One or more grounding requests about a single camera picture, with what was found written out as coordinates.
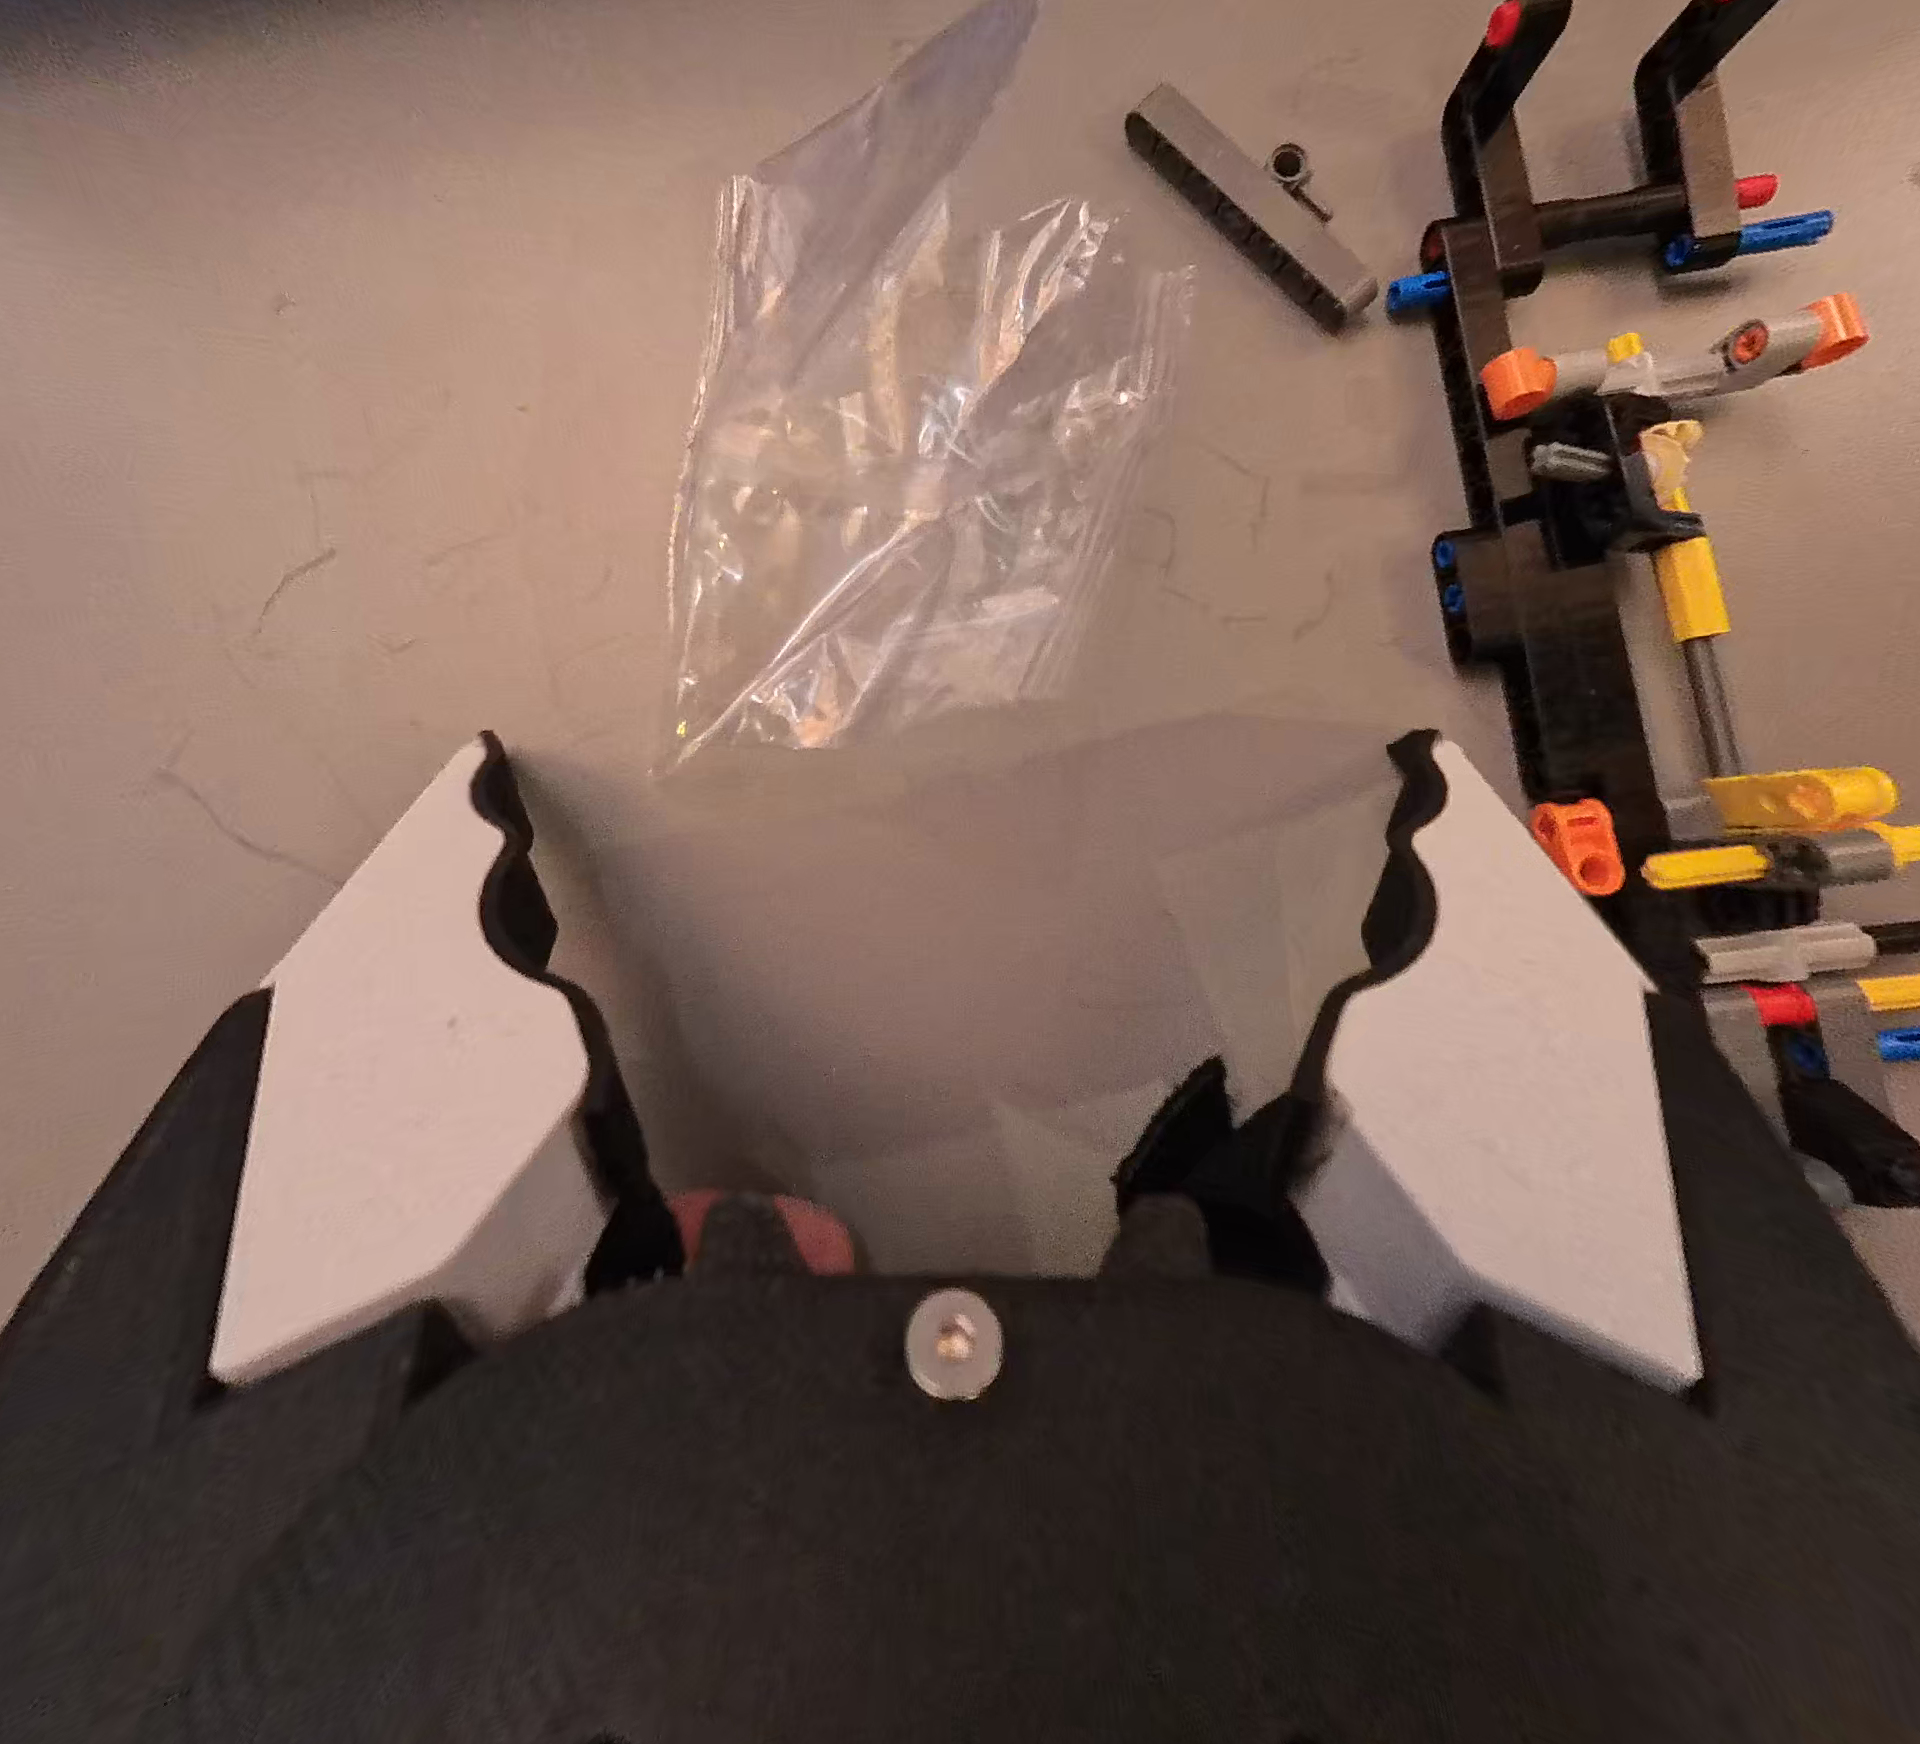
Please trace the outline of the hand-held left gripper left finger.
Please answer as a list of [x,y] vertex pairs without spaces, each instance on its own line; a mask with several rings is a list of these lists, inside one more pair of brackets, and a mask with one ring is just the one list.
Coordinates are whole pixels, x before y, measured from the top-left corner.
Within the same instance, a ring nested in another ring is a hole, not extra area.
[[264,980],[208,1373],[257,1384],[400,1313],[496,1345],[684,1271],[503,740],[460,748]]

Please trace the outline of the clear plastic bag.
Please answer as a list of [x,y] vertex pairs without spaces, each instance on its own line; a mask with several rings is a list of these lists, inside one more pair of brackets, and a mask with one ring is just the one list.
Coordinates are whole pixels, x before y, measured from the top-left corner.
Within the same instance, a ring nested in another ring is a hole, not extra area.
[[1189,359],[1196,269],[955,193],[1047,0],[978,0],[730,175],[666,546],[654,775],[846,753],[1075,677]]

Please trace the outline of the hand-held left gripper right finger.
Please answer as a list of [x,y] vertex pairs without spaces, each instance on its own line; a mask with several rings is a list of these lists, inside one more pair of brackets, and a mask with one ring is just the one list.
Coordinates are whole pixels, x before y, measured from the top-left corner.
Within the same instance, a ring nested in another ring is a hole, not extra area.
[[1228,892],[1228,1068],[1311,1110],[1325,1299],[1425,1355],[1486,1309],[1691,1392],[1649,976],[1452,737],[1335,750]]

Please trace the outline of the dark grey lego beam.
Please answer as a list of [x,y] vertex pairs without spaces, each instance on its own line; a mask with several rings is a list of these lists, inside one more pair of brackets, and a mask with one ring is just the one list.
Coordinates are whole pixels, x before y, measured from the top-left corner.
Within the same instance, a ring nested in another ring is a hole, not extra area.
[[1305,159],[1283,181],[1172,84],[1124,116],[1124,142],[1207,228],[1315,327],[1349,332],[1380,283],[1305,196]]

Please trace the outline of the large multicoloured lego assembly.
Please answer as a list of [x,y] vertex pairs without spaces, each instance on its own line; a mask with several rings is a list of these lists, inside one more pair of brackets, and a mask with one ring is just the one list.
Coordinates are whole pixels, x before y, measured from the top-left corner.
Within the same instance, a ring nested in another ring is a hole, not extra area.
[[1737,175],[1720,66],[1783,0],[1687,0],[1637,64],[1643,179],[1543,198],[1517,109],[1575,0],[1501,0],[1441,120],[1452,213],[1428,223],[1392,320],[1431,325],[1470,523],[1431,549],[1445,645],[1500,677],[1528,824],[1839,1208],[1916,1210],[1916,1132],[1887,1073],[1916,1057],[1916,925],[1830,922],[1823,896],[1916,873],[1876,768],[1762,772],[1720,656],[1731,621],[1687,473],[1698,413],[1833,369],[1870,340],[1844,291],[1750,316],[1695,355],[1633,333],[1559,355],[1511,337],[1554,256],[1646,247],[1663,277],[1821,244]]

